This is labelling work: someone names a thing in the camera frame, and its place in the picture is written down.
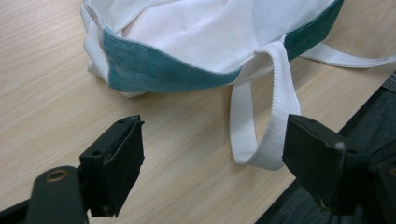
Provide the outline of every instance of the white bag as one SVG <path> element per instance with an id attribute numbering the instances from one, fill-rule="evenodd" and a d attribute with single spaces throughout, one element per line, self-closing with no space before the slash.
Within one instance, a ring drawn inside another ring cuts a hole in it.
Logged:
<path id="1" fill-rule="evenodd" d="M 283 166 L 288 114 L 301 113 L 289 60 L 303 54 L 351 67 L 396 61 L 396 55 L 365 61 L 319 44 L 342 4 L 343 0 L 84 0 L 88 70 L 127 97 L 235 84 L 230 121 L 235 161 L 276 170 Z M 250 80 L 273 69 L 272 113 L 258 145 Z"/>

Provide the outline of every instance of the white strap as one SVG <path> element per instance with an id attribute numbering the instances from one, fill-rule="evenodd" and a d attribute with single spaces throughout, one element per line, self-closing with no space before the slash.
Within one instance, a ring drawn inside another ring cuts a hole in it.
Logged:
<path id="1" fill-rule="evenodd" d="M 396 62 L 396 54 L 384 58 L 360 58 L 345 54 L 325 44 L 319 43 L 300 57 L 326 63 L 332 66 L 368 68 Z"/>
<path id="2" fill-rule="evenodd" d="M 235 84 L 230 111 L 231 145 L 237 163 L 277 170 L 283 166 L 282 154 L 288 115 L 300 115 L 301 109 L 283 43 L 270 43 L 256 53 L 268 54 L 274 64 L 271 118 L 265 135 L 257 145 L 250 81 Z"/>

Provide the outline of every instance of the wooden table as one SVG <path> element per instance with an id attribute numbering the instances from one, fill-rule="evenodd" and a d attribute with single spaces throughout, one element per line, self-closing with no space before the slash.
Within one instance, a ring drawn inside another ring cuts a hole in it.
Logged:
<path id="1" fill-rule="evenodd" d="M 294 177 L 236 165 L 232 87 L 125 99 L 86 71 L 81 1 L 0 1 L 0 210 L 78 156 L 114 121 L 140 114 L 146 160 L 119 218 L 92 223 L 254 223 Z M 396 52 L 396 1 L 349 0 L 326 43 L 381 57 Z M 338 131 L 396 64 L 342 69 L 291 63 L 305 116 Z M 268 120 L 272 77 L 254 81 L 256 124 Z"/>

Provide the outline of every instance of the tote bag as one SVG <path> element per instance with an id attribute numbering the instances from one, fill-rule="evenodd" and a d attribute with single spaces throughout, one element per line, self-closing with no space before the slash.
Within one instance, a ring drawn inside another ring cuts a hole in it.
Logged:
<path id="1" fill-rule="evenodd" d="M 362 59 L 320 42 L 343 0 L 84 0 L 88 70 L 110 88 L 193 91 L 233 84 L 231 146 L 239 164 L 277 170 L 288 114 L 301 114 L 289 61 L 302 56 L 345 67 L 396 61 Z M 274 70 L 271 118 L 258 144 L 250 80 Z"/>

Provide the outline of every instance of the light wood surface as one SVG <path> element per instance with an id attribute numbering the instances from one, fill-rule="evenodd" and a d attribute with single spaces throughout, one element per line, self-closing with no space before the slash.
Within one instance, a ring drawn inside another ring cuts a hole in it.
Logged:
<path id="1" fill-rule="evenodd" d="M 125 99 L 86 71 L 81 1 L 0 1 L 0 210 L 30 197 L 46 170 L 78 156 L 114 121 L 140 114 L 146 160 L 119 218 L 92 223 L 254 223 L 294 177 L 236 165 L 232 87 Z M 326 43 L 396 52 L 396 1 L 348 0 Z M 373 69 L 291 62 L 303 113 L 338 131 L 396 64 Z M 254 81 L 256 124 L 268 120 L 272 77 Z"/>

